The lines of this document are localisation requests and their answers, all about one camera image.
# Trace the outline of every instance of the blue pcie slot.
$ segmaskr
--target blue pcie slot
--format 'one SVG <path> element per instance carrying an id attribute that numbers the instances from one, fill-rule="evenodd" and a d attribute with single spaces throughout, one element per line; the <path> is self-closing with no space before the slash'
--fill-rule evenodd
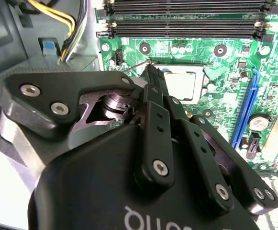
<path id="1" fill-rule="evenodd" d="M 237 123 L 234 128 L 234 133 L 232 138 L 232 146 L 234 149 L 239 147 L 240 145 L 243 133 L 246 130 L 249 116 L 252 112 L 259 91 L 258 82 L 260 78 L 260 73 L 256 69 L 253 70 L 254 70 L 254 74 L 250 83 L 248 84 L 246 94 L 243 100 L 243 104 L 241 106 L 241 110 L 237 119 Z"/>

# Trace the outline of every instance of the small black chip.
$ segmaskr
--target small black chip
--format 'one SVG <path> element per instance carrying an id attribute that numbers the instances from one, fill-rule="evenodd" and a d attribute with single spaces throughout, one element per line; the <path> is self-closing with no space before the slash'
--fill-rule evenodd
<path id="1" fill-rule="evenodd" d="M 246 68 L 246 62 L 244 62 L 244 61 L 239 61 L 239 63 L 238 63 L 238 68 L 239 68 L 239 69 L 244 69 L 244 68 Z"/>
<path id="2" fill-rule="evenodd" d="M 243 52 L 249 52 L 249 50 L 250 50 L 250 47 L 249 46 L 244 46 L 243 47 Z"/>

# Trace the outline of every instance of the silver screw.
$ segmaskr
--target silver screw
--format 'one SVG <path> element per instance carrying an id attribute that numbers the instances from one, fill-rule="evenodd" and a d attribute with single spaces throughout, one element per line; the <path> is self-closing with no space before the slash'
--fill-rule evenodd
<path id="1" fill-rule="evenodd" d="M 168 168 L 167 165 L 164 164 L 160 160 L 155 160 L 153 162 L 154 170 L 160 175 L 160 176 L 167 176 L 168 175 Z"/>
<path id="2" fill-rule="evenodd" d="M 205 121 L 203 118 L 201 118 L 201 117 L 199 117 L 198 120 L 199 120 L 201 123 L 203 123 L 203 124 L 206 123 L 206 121 Z"/>
<path id="3" fill-rule="evenodd" d="M 69 112 L 68 107 L 65 104 L 60 102 L 53 103 L 51 105 L 51 110 L 53 111 L 54 114 L 57 115 L 67 115 Z"/>
<path id="4" fill-rule="evenodd" d="M 265 193 L 267 194 L 267 196 L 268 196 L 271 200 L 275 200 L 273 194 L 271 194 L 270 191 L 268 191 L 267 189 L 265 189 L 264 191 L 265 191 Z"/>
<path id="5" fill-rule="evenodd" d="M 176 98 L 173 98 L 172 100 L 173 100 L 173 102 L 174 102 L 175 104 L 179 104 L 179 103 L 180 103 Z"/>
<path id="6" fill-rule="evenodd" d="M 158 93 L 158 90 L 155 87 L 152 87 L 152 90 L 156 93 Z"/>
<path id="7" fill-rule="evenodd" d="M 215 186 L 217 194 L 223 199 L 223 200 L 228 200 L 229 199 L 229 194 L 225 187 L 221 184 L 217 184 Z"/>
<path id="8" fill-rule="evenodd" d="M 126 78 L 122 78 L 122 81 L 124 81 L 126 84 L 130 84 L 130 81 Z"/>
<path id="9" fill-rule="evenodd" d="M 260 189 L 254 188 L 254 191 L 255 191 L 255 194 L 257 195 L 257 197 L 259 197 L 261 200 L 264 200 L 264 195 L 262 194 Z"/>
<path id="10" fill-rule="evenodd" d="M 34 85 L 22 85 L 21 91 L 25 96 L 29 97 L 37 97 L 41 94 L 40 89 Z"/>

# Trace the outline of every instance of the motherboard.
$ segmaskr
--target motherboard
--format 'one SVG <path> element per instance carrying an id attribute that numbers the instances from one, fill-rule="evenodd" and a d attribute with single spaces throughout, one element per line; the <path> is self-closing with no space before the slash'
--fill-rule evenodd
<path id="1" fill-rule="evenodd" d="M 95 1 L 104 70 L 148 64 L 262 172 L 278 173 L 278 1 Z"/>

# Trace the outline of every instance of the black plastic linkage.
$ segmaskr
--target black plastic linkage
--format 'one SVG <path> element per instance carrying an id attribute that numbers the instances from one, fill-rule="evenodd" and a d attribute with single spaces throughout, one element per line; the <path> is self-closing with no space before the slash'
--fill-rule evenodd
<path id="1" fill-rule="evenodd" d="M 158 87 L 145 85 L 142 102 L 131 121 L 141 130 L 134 176 L 143 191 L 154 195 L 169 189 L 175 180 L 170 120 Z"/>
<path id="2" fill-rule="evenodd" d="M 204 139 L 201 129 L 189 122 L 184 108 L 176 98 L 167 96 L 164 98 L 166 108 L 170 112 L 172 133 L 189 148 L 188 154 L 197 166 L 198 194 L 202 203 L 208 207 L 214 215 L 221 215 L 234 208 L 232 193 L 217 166 L 213 154 Z M 216 187 L 221 186 L 225 190 L 225 198 L 220 197 Z"/>
<path id="3" fill-rule="evenodd" d="M 20 88 L 25 84 L 38 87 L 40 95 L 24 95 Z M 92 95 L 94 98 L 89 98 L 95 103 L 104 95 L 130 95 L 134 89 L 133 81 L 117 71 L 110 75 L 104 72 L 16 74 L 4 82 L 1 109 L 9 119 L 44 138 L 64 139 L 80 119 L 78 105 L 80 100 L 82 104 L 85 103 L 85 94 L 100 92 Z M 51 105 L 57 102 L 69 108 L 67 115 L 53 113 Z"/>
<path id="4" fill-rule="evenodd" d="M 205 139 L 214 148 L 216 162 L 227 170 L 234 195 L 246 210 L 262 215 L 278 207 L 273 190 L 205 118 L 194 115 L 190 122 L 201 128 Z"/>

